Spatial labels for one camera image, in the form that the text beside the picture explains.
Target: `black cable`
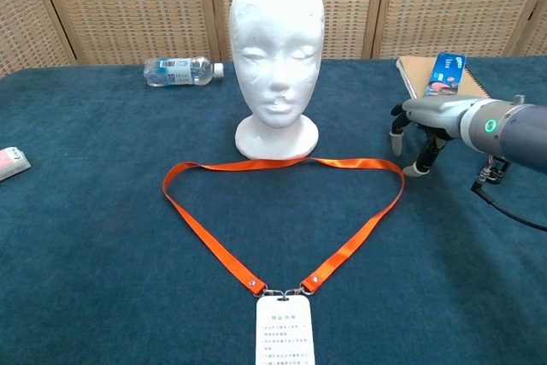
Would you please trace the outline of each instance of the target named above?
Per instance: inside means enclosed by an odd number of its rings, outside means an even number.
[[[509,218],[518,221],[521,224],[524,224],[526,226],[529,226],[531,228],[535,228],[539,231],[545,231],[547,232],[547,227],[540,226],[539,224],[536,224],[535,222],[530,222],[528,220],[525,220],[518,215],[515,215],[511,213],[510,211],[507,211],[505,208],[499,206],[496,204],[496,202],[482,189],[482,184],[478,181],[475,181],[473,186],[471,187],[471,191],[477,194],[479,197],[481,197],[483,200],[485,200],[488,204],[490,204],[492,207],[494,207],[496,210],[498,210],[500,213],[508,216]]]

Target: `mannequin nose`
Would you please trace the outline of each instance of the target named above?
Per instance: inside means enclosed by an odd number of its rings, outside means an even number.
[[[277,61],[273,65],[272,82],[270,84],[270,88],[273,91],[285,91],[289,88],[285,64],[283,62]]]

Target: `bottle cap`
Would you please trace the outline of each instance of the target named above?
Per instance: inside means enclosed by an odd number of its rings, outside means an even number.
[[[213,65],[214,76],[218,79],[224,77],[224,65],[222,63],[215,63]]]

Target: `small box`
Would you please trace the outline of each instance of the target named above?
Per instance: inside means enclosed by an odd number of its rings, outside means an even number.
[[[457,94],[465,70],[465,60],[464,55],[439,53],[433,65],[424,97]]]
[[[25,154],[17,147],[0,150],[0,181],[30,167]]]

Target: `green indicator light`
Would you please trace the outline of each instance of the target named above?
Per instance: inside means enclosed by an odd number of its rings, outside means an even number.
[[[485,130],[486,132],[493,132],[494,130],[496,130],[496,126],[497,126],[497,121],[495,121],[494,119],[489,119],[485,123]]]

